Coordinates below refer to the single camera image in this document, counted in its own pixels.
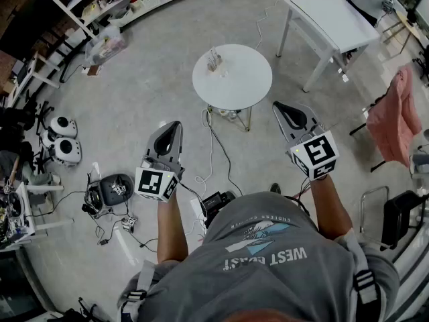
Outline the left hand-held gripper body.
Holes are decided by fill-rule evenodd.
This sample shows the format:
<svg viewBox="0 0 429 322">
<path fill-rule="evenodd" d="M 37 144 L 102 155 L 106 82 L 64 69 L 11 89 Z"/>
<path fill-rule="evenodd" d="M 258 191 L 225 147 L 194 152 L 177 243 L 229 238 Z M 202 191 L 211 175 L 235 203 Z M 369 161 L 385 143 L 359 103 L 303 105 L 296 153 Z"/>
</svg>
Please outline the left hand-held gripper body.
<svg viewBox="0 0 429 322">
<path fill-rule="evenodd" d="M 134 192 L 139 196 L 159 202 L 168 202 L 175 193 L 185 168 L 181 164 L 164 164 L 144 156 L 135 171 Z"/>
</svg>

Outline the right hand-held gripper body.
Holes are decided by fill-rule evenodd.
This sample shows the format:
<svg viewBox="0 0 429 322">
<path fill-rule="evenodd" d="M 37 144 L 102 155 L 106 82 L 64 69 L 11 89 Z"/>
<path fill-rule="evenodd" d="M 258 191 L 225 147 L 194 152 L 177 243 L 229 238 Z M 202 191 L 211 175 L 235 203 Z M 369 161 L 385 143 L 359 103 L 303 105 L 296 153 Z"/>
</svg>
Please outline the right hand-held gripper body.
<svg viewBox="0 0 429 322">
<path fill-rule="evenodd" d="M 287 155 L 310 180 L 317 180 L 332 172 L 339 157 L 331 131 L 321 123 L 303 129 L 284 129 Z"/>
</svg>

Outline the person's left forearm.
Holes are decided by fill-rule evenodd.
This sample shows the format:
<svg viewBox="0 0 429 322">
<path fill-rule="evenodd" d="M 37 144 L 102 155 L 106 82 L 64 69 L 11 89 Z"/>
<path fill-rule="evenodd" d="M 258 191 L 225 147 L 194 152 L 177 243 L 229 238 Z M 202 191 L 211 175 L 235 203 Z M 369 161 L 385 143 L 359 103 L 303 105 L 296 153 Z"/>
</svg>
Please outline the person's left forearm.
<svg viewBox="0 0 429 322">
<path fill-rule="evenodd" d="M 182 225 L 176 193 L 170 200 L 158 203 L 158 263 L 182 262 L 188 256 L 188 244 Z"/>
</svg>

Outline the person's right forearm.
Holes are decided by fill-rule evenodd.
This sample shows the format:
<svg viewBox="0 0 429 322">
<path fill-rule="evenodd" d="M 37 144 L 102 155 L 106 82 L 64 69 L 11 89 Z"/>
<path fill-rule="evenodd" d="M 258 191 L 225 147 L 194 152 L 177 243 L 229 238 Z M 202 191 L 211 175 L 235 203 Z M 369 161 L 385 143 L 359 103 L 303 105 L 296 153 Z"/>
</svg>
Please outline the person's right forearm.
<svg viewBox="0 0 429 322">
<path fill-rule="evenodd" d="M 334 240 L 353 228 L 351 218 L 343 207 L 329 175 L 313 180 L 310 188 L 316 208 L 319 232 L 325 238 Z"/>
</svg>

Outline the open black equipment case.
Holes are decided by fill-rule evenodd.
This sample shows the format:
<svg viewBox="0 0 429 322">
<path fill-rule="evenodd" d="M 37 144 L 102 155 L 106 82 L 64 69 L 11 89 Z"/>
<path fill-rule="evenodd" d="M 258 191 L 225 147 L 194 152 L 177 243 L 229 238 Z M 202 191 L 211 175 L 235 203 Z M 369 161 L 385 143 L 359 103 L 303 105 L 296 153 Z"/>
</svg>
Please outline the open black equipment case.
<svg viewBox="0 0 429 322">
<path fill-rule="evenodd" d="M 82 210 L 93 219 L 104 215 L 128 217 L 132 186 L 133 180 L 126 174 L 111 174 L 95 180 L 88 173 Z"/>
</svg>

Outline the round white table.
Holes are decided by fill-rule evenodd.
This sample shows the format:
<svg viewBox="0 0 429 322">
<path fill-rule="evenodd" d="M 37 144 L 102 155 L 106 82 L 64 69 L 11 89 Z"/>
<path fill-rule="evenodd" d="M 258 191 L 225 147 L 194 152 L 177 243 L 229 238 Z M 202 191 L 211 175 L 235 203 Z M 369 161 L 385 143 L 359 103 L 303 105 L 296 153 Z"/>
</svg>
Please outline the round white table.
<svg viewBox="0 0 429 322">
<path fill-rule="evenodd" d="M 257 50 L 240 44 L 215 47 L 223 62 L 208 70 L 205 53 L 192 71 L 196 94 L 207 104 L 206 113 L 216 113 L 231 123 L 239 122 L 243 131 L 251 127 L 252 107 L 271 89 L 273 74 L 267 59 Z M 227 78 L 220 73 L 228 70 Z"/>
</svg>

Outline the chrome tube chair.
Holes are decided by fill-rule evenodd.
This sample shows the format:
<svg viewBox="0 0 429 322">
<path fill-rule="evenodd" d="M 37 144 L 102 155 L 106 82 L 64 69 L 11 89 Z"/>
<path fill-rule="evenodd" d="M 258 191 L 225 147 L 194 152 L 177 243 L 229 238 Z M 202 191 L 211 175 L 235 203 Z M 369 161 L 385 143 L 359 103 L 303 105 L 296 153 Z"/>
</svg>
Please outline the chrome tube chair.
<svg viewBox="0 0 429 322">
<path fill-rule="evenodd" d="M 362 235 L 381 234 L 384 204 L 389 200 L 389 194 L 388 186 L 379 186 L 362 194 L 359 204 L 359 231 Z"/>
</svg>

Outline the pink jacket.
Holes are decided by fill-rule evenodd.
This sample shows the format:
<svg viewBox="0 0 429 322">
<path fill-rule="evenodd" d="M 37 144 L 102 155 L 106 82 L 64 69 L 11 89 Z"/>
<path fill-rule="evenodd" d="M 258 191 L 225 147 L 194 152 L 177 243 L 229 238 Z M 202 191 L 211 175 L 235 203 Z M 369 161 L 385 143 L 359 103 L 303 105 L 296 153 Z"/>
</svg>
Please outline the pink jacket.
<svg viewBox="0 0 429 322">
<path fill-rule="evenodd" d="M 410 144 L 422 131 L 414 104 L 410 66 L 398 69 L 386 94 L 370 108 L 366 126 L 386 162 L 410 166 Z"/>
</svg>

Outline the white pod-shaped device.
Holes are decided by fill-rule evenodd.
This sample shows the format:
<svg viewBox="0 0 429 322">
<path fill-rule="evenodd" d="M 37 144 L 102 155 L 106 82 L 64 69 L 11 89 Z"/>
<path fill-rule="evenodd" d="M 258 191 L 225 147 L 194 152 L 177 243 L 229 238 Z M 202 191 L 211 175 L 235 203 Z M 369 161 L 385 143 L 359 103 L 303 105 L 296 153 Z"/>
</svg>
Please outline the white pod-shaped device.
<svg viewBox="0 0 429 322">
<path fill-rule="evenodd" d="M 54 151 L 57 159 L 67 165 L 77 165 L 82 159 L 80 142 L 73 138 L 57 138 Z"/>
<path fill-rule="evenodd" d="M 78 134 L 75 120 L 64 116 L 53 117 L 50 122 L 50 127 L 53 132 L 63 137 L 74 139 Z"/>
<path fill-rule="evenodd" d="M 56 136 L 52 134 L 50 131 L 45 130 L 42 133 L 42 144 L 45 149 L 49 149 L 55 146 Z"/>
</svg>

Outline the wooden cutlery holder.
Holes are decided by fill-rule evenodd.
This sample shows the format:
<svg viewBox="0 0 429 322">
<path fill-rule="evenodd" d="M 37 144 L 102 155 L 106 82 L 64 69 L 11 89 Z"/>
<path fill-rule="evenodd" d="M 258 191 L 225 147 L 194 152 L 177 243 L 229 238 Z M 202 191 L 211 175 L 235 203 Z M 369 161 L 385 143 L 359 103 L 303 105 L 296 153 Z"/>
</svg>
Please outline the wooden cutlery holder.
<svg viewBox="0 0 429 322">
<path fill-rule="evenodd" d="M 214 72 L 223 62 L 221 55 L 215 47 L 212 47 L 206 54 L 206 65 L 209 71 Z"/>
</svg>

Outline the white rectangular table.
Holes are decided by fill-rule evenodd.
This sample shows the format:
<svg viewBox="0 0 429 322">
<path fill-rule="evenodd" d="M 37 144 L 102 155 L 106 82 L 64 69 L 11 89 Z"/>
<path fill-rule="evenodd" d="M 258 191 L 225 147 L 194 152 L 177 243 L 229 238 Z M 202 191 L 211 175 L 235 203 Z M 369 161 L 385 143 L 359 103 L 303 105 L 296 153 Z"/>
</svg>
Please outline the white rectangular table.
<svg viewBox="0 0 429 322">
<path fill-rule="evenodd" d="M 288 31 L 297 32 L 314 50 L 319 62 L 302 90 L 308 92 L 319 79 L 330 59 L 357 50 L 347 65 L 347 72 L 366 48 L 379 41 L 377 30 L 346 0 L 283 0 L 288 6 L 275 55 L 282 56 Z"/>
</svg>

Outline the clear plastic storage bin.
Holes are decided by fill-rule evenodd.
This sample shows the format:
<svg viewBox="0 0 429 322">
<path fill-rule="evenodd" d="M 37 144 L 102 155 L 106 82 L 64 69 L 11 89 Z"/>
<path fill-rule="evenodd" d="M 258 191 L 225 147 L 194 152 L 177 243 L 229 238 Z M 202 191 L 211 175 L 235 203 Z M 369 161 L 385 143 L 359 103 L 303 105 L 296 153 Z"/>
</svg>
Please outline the clear plastic storage bin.
<svg viewBox="0 0 429 322">
<path fill-rule="evenodd" d="M 104 28 L 96 38 L 85 45 L 84 59 L 90 65 L 102 65 L 122 50 L 128 43 L 121 30 L 113 25 Z"/>
</svg>

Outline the small white desk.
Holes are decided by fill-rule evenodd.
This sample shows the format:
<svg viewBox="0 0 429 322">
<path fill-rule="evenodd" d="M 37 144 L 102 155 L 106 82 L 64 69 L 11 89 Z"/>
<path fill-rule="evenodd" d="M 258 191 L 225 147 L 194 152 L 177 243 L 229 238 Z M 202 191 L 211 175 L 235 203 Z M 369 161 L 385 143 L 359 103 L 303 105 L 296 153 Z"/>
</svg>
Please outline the small white desk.
<svg viewBox="0 0 429 322">
<path fill-rule="evenodd" d="M 46 192 L 63 191 L 62 185 L 28 185 L 21 183 L 15 193 L 19 197 L 21 214 L 18 217 L 10 217 L 6 215 L 7 229 L 3 241 L 0 240 L 0 252 L 16 250 L 24 244 L 30 244 L 37 239 L 42 239 L 48 236 L 48 229 L 55 227 L 63 227 L 74 223 L 73 219 L 63 219 L 51 223 L 38 223 L 36 218 L 41 218 L 42 215 L 34 215 L 32 206 L 29 201 L 29 194 L 42 194 Z"/>
</svg>

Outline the grey printed T-shirt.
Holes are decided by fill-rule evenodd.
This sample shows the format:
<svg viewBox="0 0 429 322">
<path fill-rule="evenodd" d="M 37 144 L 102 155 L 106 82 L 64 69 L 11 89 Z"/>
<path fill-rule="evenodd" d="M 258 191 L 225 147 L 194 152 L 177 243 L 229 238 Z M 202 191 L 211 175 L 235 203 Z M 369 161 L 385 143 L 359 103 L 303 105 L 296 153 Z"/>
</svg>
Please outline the grey printed T-shirt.
<svg viewBox="0 0 429 322">
<path fill-rule="evenodd" d="M 325 238 L 291 200 L 272 192 L 236 198 L 182 262 L 145 264 L 118 299 L 128 322 L 218 322 L 271 309 L 312 322 L 355 322 L 364 271 L 381 296 L 382 319 L 400 287 L 393 264 L 353 232 Z"/>
</svg>

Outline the white shelf unit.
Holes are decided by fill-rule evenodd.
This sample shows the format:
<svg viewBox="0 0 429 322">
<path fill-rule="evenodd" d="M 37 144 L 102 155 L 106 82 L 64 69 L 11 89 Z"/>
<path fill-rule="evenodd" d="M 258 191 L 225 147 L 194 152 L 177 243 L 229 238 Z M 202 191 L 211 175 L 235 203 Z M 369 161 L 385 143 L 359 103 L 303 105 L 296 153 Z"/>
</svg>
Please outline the white shelf unit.
<svg viewBox="0 0 429 322">
<path fill-rule="evenodd" d="M 62 57 L 56 70 L 66 70 L 73 57 L 103 28 L 118 28 L 175 0 L 160 0 L 146 10 L 141 0 L 0 0 L 0 50 L 30 68 L 15 90 L 21 92 L 37 78 L 53 87 L 59 85 L 35 72 L 38 60 L 51 54 Z"/>
</svg>

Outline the black chair frame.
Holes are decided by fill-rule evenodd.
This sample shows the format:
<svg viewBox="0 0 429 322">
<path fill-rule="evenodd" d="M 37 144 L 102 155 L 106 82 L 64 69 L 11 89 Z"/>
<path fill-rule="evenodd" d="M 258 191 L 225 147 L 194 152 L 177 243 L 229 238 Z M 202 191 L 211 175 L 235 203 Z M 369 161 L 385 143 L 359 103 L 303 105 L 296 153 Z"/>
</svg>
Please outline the black chair frame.
<svg viewBox="0 0 429 322">
<path fill-rule="evenodd" d="M 386 93 L 383 94 L 382 96 L 376 98 L 376 100 L 374 100 L 374 102 L 372 102 L 371 104 L 369 104 L 368 106 L 366 106 L 365 108 L 363 108 L 363 115 L 365 117 L 365 119 L 368 118 L 369 116 L 369 111 L 376 106 L 376 104 L 378 104 L 384 97 L 386 96 Z M 351 130 L 349 132 L 349 135 L 352 136 L 353 134 L 357 133 L 359 130 L 363 129 L 364 127 L 366 127 L 367 124 L 363 123 L 361 124 L 359 127 L 356 127 L 355 129 Z M 383 166 L 386 163 L 385 160 L 381 161 L 380 163 L 378 163 L 377 165 L 371 167 L 370 172 L 374 172 L 375 170 L 377 170 L 378 168 L 380 168 L 381 166 Z"/>
</svg>

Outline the black waist recorder box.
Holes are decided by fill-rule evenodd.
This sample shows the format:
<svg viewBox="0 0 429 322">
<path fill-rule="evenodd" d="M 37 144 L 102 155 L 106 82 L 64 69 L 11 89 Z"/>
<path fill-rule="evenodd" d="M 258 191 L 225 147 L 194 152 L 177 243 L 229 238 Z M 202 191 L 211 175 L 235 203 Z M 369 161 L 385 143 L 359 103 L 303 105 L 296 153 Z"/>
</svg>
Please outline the black waist recorder box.
<svg viewBox="0 0 429 322">
<path fill-rule="evenodd" d="M 220 193 L 219 191 L 201 202 L 200 206 L 205 218 L 204 225 L 208 229 L 220 210 L 236 198 L 232 191 Z"/>
</svg>

